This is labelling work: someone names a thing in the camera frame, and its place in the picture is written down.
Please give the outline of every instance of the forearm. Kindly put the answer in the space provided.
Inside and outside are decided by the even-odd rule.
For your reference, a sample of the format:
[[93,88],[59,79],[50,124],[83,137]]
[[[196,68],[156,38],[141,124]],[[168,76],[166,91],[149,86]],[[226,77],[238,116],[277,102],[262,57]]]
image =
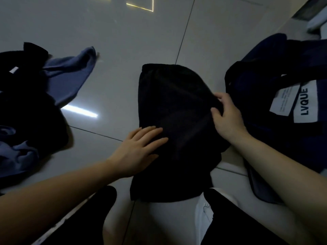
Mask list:
[[0,197],[0,243],[37,238],[84,199],[119,177],[108,162],[66,173]]
[[327,242],[327,179],[250,135],[232,144],[312,232]]

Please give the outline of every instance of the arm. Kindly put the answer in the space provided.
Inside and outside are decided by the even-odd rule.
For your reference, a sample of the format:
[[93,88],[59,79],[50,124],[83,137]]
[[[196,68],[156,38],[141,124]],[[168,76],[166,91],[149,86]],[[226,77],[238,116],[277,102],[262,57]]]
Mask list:
[[216,93],[224,114],[212,108],[218,133],[228,140],[322,243],[327,244],[327,179],[253,138],[226,93]]
[[149,154],[168,141],[161,138],[148,144],[161,132],[162,128],[139,128],[104,162],[1,196],[0,244],[37,239],[101,187],[144,170],[158,157]]

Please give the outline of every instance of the white label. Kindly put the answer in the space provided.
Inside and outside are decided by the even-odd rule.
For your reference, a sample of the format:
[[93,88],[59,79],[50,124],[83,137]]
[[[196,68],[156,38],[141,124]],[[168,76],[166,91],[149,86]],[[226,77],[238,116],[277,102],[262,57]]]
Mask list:
[[300,83],[297,83],[293,86],[278,90],[269,111],[278,115],[288,116],[292,110],[299,89]]
[[18,70],[18,67],[14,67],[11,71],[9,71],[10,73],[14,74],[16,72],[16,70]]
[[294,108],[294,123],[313,123],[318,121],[317,81],[313,80],[301,86]]

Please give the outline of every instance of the black pants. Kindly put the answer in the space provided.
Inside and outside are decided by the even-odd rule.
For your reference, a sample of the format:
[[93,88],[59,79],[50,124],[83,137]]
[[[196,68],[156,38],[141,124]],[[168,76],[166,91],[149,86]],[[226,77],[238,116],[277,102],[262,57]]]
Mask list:
[[66,220],[42,245],[92,244],[103,245],[104,221],[117,198],[116,189],[105,186]]
[[213,244],[288,244],[215,189],[204,191],[214,212],[201,245]]

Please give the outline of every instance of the yellow line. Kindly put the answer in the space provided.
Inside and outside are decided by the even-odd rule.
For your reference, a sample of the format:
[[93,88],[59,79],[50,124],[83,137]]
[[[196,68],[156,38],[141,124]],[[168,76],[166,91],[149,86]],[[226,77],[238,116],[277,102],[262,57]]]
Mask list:
[[129,6],[132,6],[132,7],[141,8],[141,9],[151,11],[151,12],[153,12],[153,10],[154,10],[154,8],[153,8],[154,7],[154,0],[152,0],[152,10],[147,9],[147,8],[142,8],[142,7],[139,7],[139,6],[136,6],[136,5],[133,5],[133,4],[129,4],[129,3],[126,3],[126,4],[129,5]]

